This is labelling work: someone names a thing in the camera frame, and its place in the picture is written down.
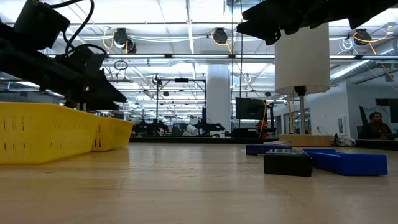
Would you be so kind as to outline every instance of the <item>yellow cable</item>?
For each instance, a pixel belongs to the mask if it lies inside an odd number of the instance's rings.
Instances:
[[[105,30],[105,32],[104,32],[104,39],[102,39],[102,43],[104,43],[104,46],[105,46],[107,49],[111,49],[111,48],[113,47],[114,32],[113,32],[113,34],[112,34],[112,43],[111,43],[111,46],[108,47],[108,46],[105,44],[106,31],[107,31],[107,30]]]
[[[369,46],[371,47],[373,53],[377,55],[376,50],[374,49],[373,45],[369,43]],[[394,77],[390,74],[390,72],[387,70],[386,66],[384,66],[383,63],[381,63],[381,66],[383,66],[384,71],[390,76],[391,80],[394,80]]]
[[[211,33],[211,39],[213,40],[213,42],[214,42],[216,45],[227,46],[229,52],[232,54],[232,50],[231,50],[231,47],[230,47],[229,45],[232,44],[232,43],[234,42],[234,39],[235,39],[235,37],[236,37],[236,33],[234,33],[234,37],[233,37],[232,41],[229,42],[229,43],[227,43],[227,44],[219,44],[219,43],[217,43],[217,42],[214,40],[214,38],[213,38],[213,34],[214,34],[214,31]]]
[[[229,47],[229,45],[227,45],[227,47],[228,47],[228,50],[229,50],[230,54],[232,54],[231,47]]]
[[[390,29],[391,29],[391,27],[388,27],[386,35],[383,38],[380,38],[380,39],[377,39],[377,40],[362,40],[362,39],[359,39],[359,38],[356,37],[356,35],[358,34],[357,32],[354,34],[354,38],[356,40],[362,41],[364,43],[376,43],[376,42],[379,42],[380,40],[384,40],[385,38],[387,38],[387,36],[389,35],[388,31],[390,31]]]
[[[292,117],[292,107],[290,105],[290,96],[287,95],[287,105],[289,106],[289,121],[290,121],[290,132],[294,132],[293,131],[293,117]]]

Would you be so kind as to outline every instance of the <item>white column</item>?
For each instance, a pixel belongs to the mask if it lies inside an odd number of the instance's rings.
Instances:
[[[207,118],[231,132],[231,90],[228,65],[208,65]]]

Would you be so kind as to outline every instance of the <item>ceiling light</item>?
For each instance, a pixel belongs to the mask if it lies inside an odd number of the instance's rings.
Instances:
[[[111,54],[108,55],[108,58],[115,58],[115,59],[129,59],[129,58],[165,58],[164,54]]]
[[[30,87],[35,87],[35,88],[38,88],[39,86],[38,85],[36,85],[35,83],[31,83],[31,82],[24,82],[24,81],[22,81],[22,82],[17,82],[18,84],[21,84],[21,85],[25,85],[25,86],[30,86]]]
[[[355,55],[331,55],[330,59],[354,59]]]
[[[219,59],[219,58],[228,58],[229,55],[217,55],[217,54],[181,54],[181,55],[172,55],[172,58],[210,58],[210,59]]]
[[[236,58],[243,59],[275,59],[275,55],[237,55]]]
[[[362,56],[362,59],[369,59],[369,60],[398,60],[398,55],[369,55],[369,56]]]
[[[191,92],[191,90],[189,90],[189,89],[163,89],[163,90],[159,90],[159,91],[161,91],[161,92],[165,92],[165,91],[167,91],[167,92],[180,92],[180,91],[189,91],[189,92]],[[157,92],[156,90],[154,90],[154,89],[152,89],[152,90],[147,90],[148,92]],[[203,90],[192,90],[192,92],[203,92]]]
[[[63,97],[63,95],[61,95],[59,93],[51,92],[51,94],[53,94],[54,96]]]
[[[191,100],[191,99],[159,99],[159,101],[165,102],[165,101],[184,101],[184,102],[201,102],[204,101],[203,99],[197,99],[197,100]]]

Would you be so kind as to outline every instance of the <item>white cylinder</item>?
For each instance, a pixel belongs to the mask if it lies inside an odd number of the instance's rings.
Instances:
[[[194,136],[199,135],[199,130],[197,128],[195,128],[194,125],[192,125],[192,124],[188,124],[187,131],[189,133],[191,133],[191,135],[194,135]]]
[[[275,44],[275,91],[292,94],[306,86],[306,94],[330,89],[329,25],[300,29]]]
[[[207,119],[208,123],[220,123],[231,132],[231,90],[228,65],[208,65]]]

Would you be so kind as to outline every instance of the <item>black cable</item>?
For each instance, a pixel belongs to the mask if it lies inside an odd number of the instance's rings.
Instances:
[[[68,43],[69,40],[68,40],[68,37],[67,37],[67,33],[64,32],[62,35],[63,35],[63,40],[65,41],[65,43]]]
[[[71,4],[78,3],[80,1],[82,1],[82,0],[70,0],[70,1],[67,1],[67,2],[60,3],[60,4],[50,5],[50,7],[52,9],[59,9],[61,7],[65,7],[65,6],[69,6]]]
[[[94,47],[94,48],[96,48],[96,49],[98,49],[98,50],[101,50],[101,51],[104,52],[105,54],[107,54],[107,52],[106,52],[105,49],[103,49],[102,47],[98,47],[98,46],[95,45],[95,44],[82,44],[82,45],[79,45],[79,46],[75,47],[74,49],[71,49],[70,51],[68,51],[67,53],[65,53],[65,55],[69,55],[69,54],[75,52],[76,50],[78,50],[78,49],[80,49],[80,48],[82,48],[82,47]]]
[[[76,3],[76,2],[79,2],[79,1],[78,0],[71,0],[70,2]],[[76,30],[76,32],[72,35],[70,40],[67,42],[67,46],[65,47],[65,53],[67,53],[69,51],[69,48],[72,47],[72,42],[76,39],[76,37],[79,35],[79,33],[83,30],[83,28],[87,25],[88,21],[91,19],[92,15],[93,15],[93,12],[94,12],[94,6],[95,6],[94,5],[94,0],[90,0],[90,3],[91,3],[91,7],[90,7],[90,11],[89,11],[86,19],[83,21],[83,23],[81,24],[79,29]]]

